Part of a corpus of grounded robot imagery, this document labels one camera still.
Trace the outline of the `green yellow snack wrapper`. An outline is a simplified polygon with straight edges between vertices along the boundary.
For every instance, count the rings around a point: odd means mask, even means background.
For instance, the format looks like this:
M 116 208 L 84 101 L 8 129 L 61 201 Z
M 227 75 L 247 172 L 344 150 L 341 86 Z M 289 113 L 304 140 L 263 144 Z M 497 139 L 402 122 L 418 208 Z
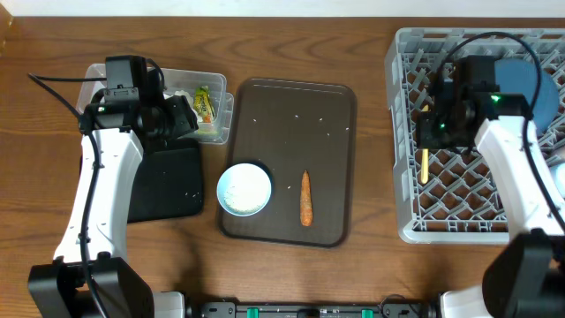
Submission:
M 198 87 L 195 90 L 193 108 L 203 123 L 211 124 L 215 121 L 215 109 L 210 100 L 208 86 Z

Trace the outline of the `pale yellow plastic spoon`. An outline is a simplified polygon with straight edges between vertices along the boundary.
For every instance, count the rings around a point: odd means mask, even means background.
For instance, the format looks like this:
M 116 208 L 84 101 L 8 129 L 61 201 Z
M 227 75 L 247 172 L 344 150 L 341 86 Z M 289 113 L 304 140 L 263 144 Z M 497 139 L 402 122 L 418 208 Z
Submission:
M 429 180 L 429 149 L 422 148 L 420 183 L 425 185 Z

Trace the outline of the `dark blue plate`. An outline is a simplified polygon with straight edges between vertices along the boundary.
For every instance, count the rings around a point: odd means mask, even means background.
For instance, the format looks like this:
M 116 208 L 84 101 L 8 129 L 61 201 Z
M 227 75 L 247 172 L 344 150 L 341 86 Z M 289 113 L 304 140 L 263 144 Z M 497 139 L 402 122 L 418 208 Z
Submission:
M 534 64 L 520 59 L 500 59 L 495 63 L 496 82 L 502 93 L 521 94 L 531 103 L 537 84 Z M 559 93 L 552 77 L 542 72 L 539 97 L 533 111 L 533 120 L 540 137 L 554 120 L 559 109 Z

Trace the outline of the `light blue bowl with rice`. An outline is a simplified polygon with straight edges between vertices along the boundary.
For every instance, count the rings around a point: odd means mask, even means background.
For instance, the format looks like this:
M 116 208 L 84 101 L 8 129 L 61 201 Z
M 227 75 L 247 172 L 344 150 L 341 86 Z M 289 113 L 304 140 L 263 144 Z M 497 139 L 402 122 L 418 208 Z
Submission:
M 239 163 L 219 178 L 216 197 L 222 209 L 233 216 L 252 216 L 268 204 L 272 194 L 269 175 L 258 165 Z

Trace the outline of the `light blue cup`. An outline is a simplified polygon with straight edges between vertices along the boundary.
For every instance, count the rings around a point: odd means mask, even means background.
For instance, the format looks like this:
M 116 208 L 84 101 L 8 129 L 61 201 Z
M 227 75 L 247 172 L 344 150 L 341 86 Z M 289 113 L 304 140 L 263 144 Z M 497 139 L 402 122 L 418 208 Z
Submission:
M 556 164 L 550 168 L 550 172 L 559 194 L 565 198 L 565 163 Z

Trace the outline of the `orange carrot stick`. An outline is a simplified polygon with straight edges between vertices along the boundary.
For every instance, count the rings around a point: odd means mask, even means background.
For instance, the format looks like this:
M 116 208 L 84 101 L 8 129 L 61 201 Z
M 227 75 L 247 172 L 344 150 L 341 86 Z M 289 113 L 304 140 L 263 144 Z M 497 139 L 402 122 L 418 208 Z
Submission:
M 313 223 L 313 203 L 310 176 L 307 170 L 303 172 L 301 180 L 299 211 L 301 224 L 303 226 L 311 226 Z

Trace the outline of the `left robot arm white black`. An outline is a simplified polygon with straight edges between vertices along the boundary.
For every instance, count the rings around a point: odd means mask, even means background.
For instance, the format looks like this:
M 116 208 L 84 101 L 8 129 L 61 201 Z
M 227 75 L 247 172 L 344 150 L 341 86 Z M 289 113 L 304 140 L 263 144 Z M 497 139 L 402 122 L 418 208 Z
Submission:
M 127 261 L 127 225 L 198 214 L 196 117 L 182 95 L 112 99 L 80 117 L 82 165 L 72 215 L 28 289 L 44 317 L 187 317 L 178 291 L 153 291 Z

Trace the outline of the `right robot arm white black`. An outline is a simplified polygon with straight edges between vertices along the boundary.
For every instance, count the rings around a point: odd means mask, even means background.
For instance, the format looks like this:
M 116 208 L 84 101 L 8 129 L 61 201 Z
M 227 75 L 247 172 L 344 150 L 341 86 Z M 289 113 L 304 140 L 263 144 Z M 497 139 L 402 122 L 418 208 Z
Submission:
M 442 317 L 562 317 L 564 199 L 557 190 L 523 95 L 433 95 L 418 117 L 419 148 L 472 145 L 484 158 L 507 215 L 510 241 L 481 284 L 447 291 Z

